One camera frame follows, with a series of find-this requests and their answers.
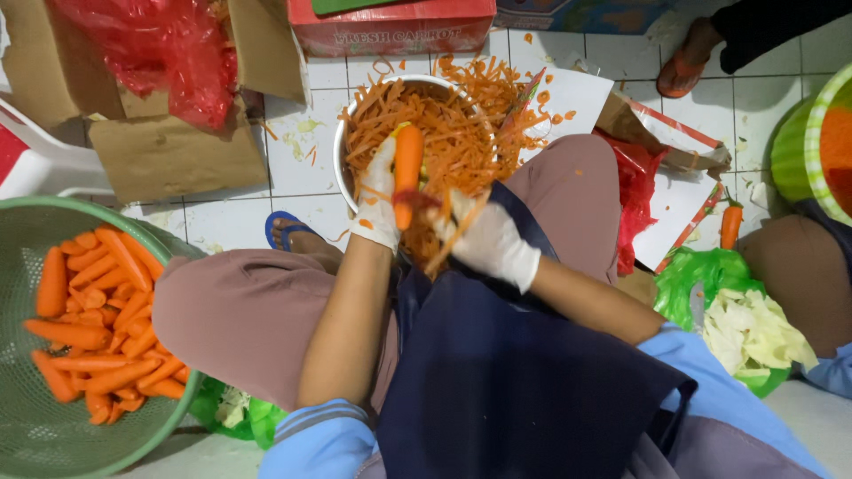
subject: green plastic basket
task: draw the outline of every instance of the green plastic basket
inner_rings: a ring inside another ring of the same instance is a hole
[[[816,198],[831,218],[852,226],[828,189],[822,174],[820,133],[829,107],[852,107],[852,64],[844,67],[813,99],[804,102],[781,125],[772,145],[772,177],[787,201]]]
[[[20,323],[35,316],[42,258],[102,222],[132,235],[162,263],[205,254],[161,229],[77,199],[25,197],[0,201],[0,477],[103,477],[132,465],[181,422],[202,374],[193,371],[180,401],[156,397],[112,426],[89,424],[83,401],[60,404],[30,351],[47,342]]]

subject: hand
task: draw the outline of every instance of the hand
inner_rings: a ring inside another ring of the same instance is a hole
[[[388,201],[394,194],[394,174],[390,165],[396,154],[396,139],[389,137],[376,151],[376,155],[361,176],[358,215],[352,220],[349,231],[384,245],[396,254],[400,244],[400,230],[396,228],[394,206]],[[375,190],[379,195],[368,190]]]
[[[466,198],[458,190],[450,193],[453,215],[462,221],[474,208],[476,200]],[[437,211],[430,213],[438,238],[448,241],[456,232],[453,221],[440,218]],[[452,247],[452,255],[472,269],[509,282],[521,293],[530,289],[541,250],[533,248],[521,234],[515,221],[503,206],[488,203],[461,238]]]

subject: white tiled floor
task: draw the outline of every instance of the white tiled floor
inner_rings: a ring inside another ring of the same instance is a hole
[[[768,168],[769,140],[782,117],[803,97],[819,89],[839,67],[852,61],[852,16],[794,38],[778,49],[729,76],[721,71],[714,51],[704,79],[681,100],[661,99],[654,86],[659,69],[682,41],[686,28],[698,15],[711,14],[728,0],[689,0],[670,14],[675,25],[651,37],[583,35],[577,33],[496,30],[490,34],[484,55],[508,59],[524,76],[544,66],[570,67],[586,59],[601,68],[601,75],[616,80],[621,89],[643,104],[662,111],[709,136],[724,141],[734,162],[722,182],[745,205],[740,235],[759,228],[769,212],[751,202],[751,192],[761,182],[774,198]],[[430,73],[438,55],[387,57],[395,74]],[[457,64],[473,55],[456,55]],[[188,195],[157,205],[133,206],[125,214],[147,219],[208,252],[236,248],[268,247],[263,223],[271,211],[286,210],[329,240],[347,227],[348,210],[331,168],[331,141],[337,115],[350,102],[354,87],[367,84],[367,74],[378,78],[374,57],[310,59],[308,73],[313,105],[305,107],[267,96],[268,126],[278,140],[256,128],[262,151],[268,154],[271,182],[239,191],[226,190]],[[406,60],[405,70],[400,63]],[[389,70],[383,62],[380,71]],[[62,135],[76,137],[76,131]],[[311,166],[312,147],[317,159]],[[718,245],[721,215],[708,216],[700,225],[701,239],[692,247]],[[348,237],[336,245],[345,249]]]

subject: metal bowl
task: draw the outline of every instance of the metal bowl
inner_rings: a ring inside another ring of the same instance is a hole
[[[450,98],[450,88],[458,88],[458,86],[442,78],[430,75],[400,75],[399,77],[385,78],[383,84],[388,82],[393,83],[399,78],[406,85],[423,86],[430,97],[439,100],[448,100]],[[458,94],[458,97],[464,100],[468,95],[462,91]],[[358,103],[352,101],[348,108],[349,115],[355,115],[357,108]],[[478,114],[480,111],[476,105],[471,105],[470,108],[471,116]],[[334,165],[334,176],[337,179],[337,185],[340,187],[343,197],[349,204],[349,208],[352,208],[352,211],[357,213],[358,205],[355,203],[354,198],[355,182],[352,172],[349,171],[349,167],[346,164],[346,155],[348,154],[346,151],[346,135],[346,122],[341,120],[337,126],[337,133],[334,135],[334,159],[332,164]]]

